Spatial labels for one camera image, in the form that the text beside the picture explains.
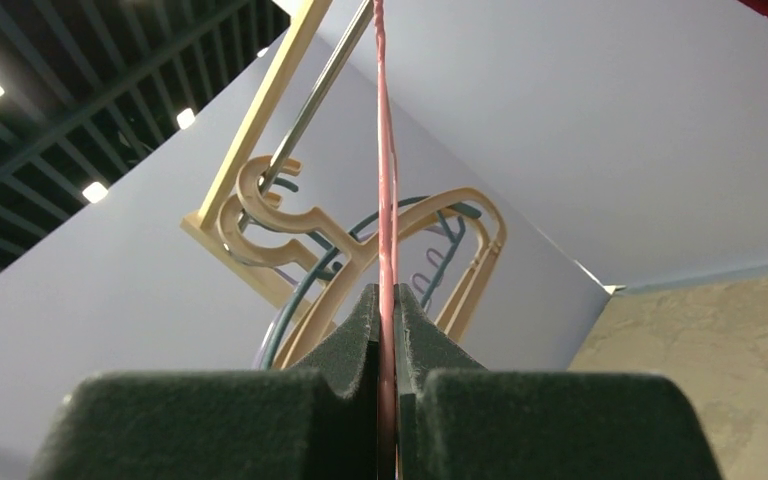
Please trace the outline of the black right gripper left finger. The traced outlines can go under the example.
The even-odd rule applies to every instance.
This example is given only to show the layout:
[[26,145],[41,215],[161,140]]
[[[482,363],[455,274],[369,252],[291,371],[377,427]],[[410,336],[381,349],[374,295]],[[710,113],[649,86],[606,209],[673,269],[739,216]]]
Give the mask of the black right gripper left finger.
[[378,288],[285,370],[94,375],[59,409],[33,479],[373,479]]

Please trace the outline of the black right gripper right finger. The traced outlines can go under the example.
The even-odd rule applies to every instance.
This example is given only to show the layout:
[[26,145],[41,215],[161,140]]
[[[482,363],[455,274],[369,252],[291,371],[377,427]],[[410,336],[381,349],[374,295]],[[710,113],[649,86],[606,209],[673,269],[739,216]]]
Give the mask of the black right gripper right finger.
[[670,379],[491,371],[395,292],[402,479],[717,479],[696,412]]

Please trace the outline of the teal hanger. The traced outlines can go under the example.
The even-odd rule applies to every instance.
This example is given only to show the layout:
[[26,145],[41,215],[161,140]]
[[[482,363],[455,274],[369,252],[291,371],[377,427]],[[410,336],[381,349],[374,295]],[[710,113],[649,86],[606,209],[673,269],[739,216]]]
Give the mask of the teal hanger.
[[[471,230],[476,234],[477,250],[472,262],[435,320],[444,333],[459,340],[505,245],[506,224],[495,205],[472,188],[410,197],[398,205],[407,209],[394,217],[399,228],[397,240],[429,231],[449,242],[444,253],[434,248],[426,251],[427,260],[435,268],[433,276],[417,273],[410,279],[410,284],[421,295],[420,305],[424,309],[429,307],[467,232]],[[346,232],[352,244],[349,250],[339,249],[316,231],[308,233],[325,252],[320,257],[314,256],[307,273],[293,284],[290,296],[267,330],[256,356],[256,368],[286,368],[310,351],[308,341],[317,344],[330,333],[332,328],[325,322],[334,317],[348,290],[377,258],[373,242],[378,234],[364,231],[377,221],[378,215],[371,214]]]

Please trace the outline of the pink wire hanger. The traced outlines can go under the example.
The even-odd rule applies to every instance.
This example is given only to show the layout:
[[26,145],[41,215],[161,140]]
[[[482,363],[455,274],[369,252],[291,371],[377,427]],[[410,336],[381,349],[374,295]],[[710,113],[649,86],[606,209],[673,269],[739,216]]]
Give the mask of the pink wire hanger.
[[386,30],[384,3],[373,3],[377,59],[378,130],[378,261],[379,261],[379,388],[378,388],[378,477],[396,477],[397,385],[394,333],[394,287],[398,269],[396,240],[398,206],[393,198],[398,188],[397,157],[386,77]]

